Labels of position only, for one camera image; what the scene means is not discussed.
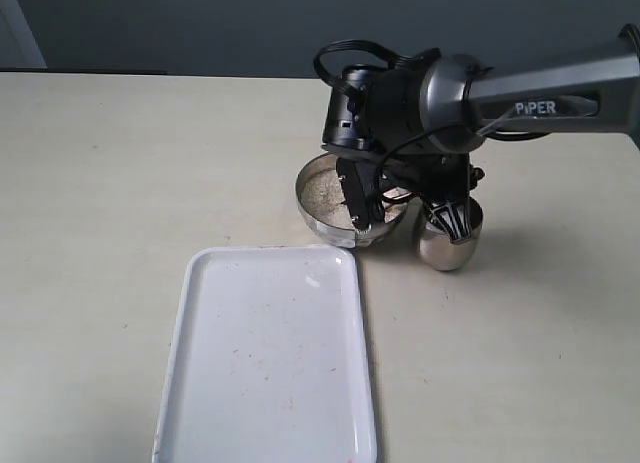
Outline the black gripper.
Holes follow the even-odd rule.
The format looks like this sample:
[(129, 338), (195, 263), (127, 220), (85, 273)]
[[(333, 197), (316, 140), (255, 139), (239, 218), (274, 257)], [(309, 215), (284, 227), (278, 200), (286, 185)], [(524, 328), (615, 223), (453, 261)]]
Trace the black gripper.
[(357, 240), (377, 240), (381, 196), (399, 187), (453, 244), (471, 237), (469, 154), (482, 143), (467, 101), (479, 65), (352, 65), (331, 91), (322, 136)]

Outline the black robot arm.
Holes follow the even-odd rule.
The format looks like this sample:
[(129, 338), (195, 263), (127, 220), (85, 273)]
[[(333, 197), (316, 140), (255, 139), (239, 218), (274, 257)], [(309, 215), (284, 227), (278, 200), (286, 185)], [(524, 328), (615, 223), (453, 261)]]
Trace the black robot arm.
[(338, 159), (351, 221), (366, 231), (386, 206), (422, 202), (451, 243), (479, 223), (471, 192), (483, 171), (470, 154), (486, 140), (523, 142), (554, 133), (639, 136), (639, 30), (628, 24), (603, 45), (518, 70), (432, 48), (413, 56), (350, 39), (322, 55), (357, 51), (376, 58), (317, 76), (331, 96), (322, 136)]

